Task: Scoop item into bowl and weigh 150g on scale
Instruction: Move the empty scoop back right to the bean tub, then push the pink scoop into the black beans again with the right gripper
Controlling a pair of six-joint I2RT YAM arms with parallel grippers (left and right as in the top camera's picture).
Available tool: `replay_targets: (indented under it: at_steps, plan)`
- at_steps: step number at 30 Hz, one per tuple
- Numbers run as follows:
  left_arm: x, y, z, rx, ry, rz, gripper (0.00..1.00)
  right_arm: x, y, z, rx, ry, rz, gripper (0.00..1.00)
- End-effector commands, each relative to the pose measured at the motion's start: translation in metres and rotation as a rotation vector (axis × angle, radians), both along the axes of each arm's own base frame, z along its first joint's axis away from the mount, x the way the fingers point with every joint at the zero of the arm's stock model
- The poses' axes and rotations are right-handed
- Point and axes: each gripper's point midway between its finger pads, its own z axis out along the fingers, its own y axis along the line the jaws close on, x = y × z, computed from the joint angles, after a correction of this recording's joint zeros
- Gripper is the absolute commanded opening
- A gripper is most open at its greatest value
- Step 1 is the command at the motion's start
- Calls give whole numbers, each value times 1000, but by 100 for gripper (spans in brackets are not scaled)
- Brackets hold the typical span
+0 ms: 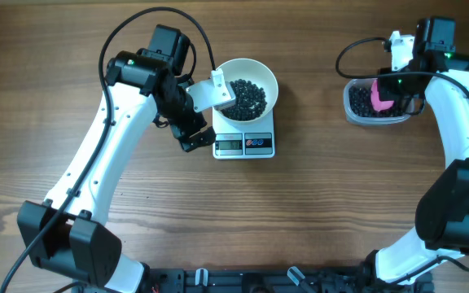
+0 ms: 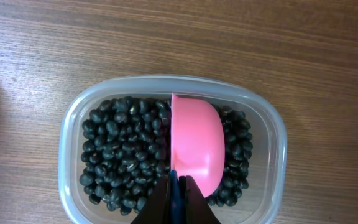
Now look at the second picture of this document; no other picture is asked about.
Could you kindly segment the pink scoop blue handle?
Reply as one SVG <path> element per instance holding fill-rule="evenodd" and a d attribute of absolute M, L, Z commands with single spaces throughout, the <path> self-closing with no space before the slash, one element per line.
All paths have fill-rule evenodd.
<path fill-rule="evenodd" d="M 224 134 L 218 112 L 205 100 L 172 95 L 170 128 L 170 218 L 182 223 L 179 177 L 194 178 L 203 197 L 219 186 L 224 169 Z"/>

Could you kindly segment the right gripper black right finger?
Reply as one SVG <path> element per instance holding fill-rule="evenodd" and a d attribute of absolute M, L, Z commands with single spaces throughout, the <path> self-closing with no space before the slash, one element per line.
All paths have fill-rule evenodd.
<path fill-rule="evenodd" d="M 184 224 L 220 224 L 194 178 L 179 177 L 181 218 Z"/>

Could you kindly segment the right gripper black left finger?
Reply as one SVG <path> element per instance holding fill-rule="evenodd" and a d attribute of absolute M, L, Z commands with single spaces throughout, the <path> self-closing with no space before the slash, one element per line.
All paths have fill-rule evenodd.
<path fill-rule="evenodd" d="M 163 175 L 131 224 L 171 224 L 171 174 Z"/>

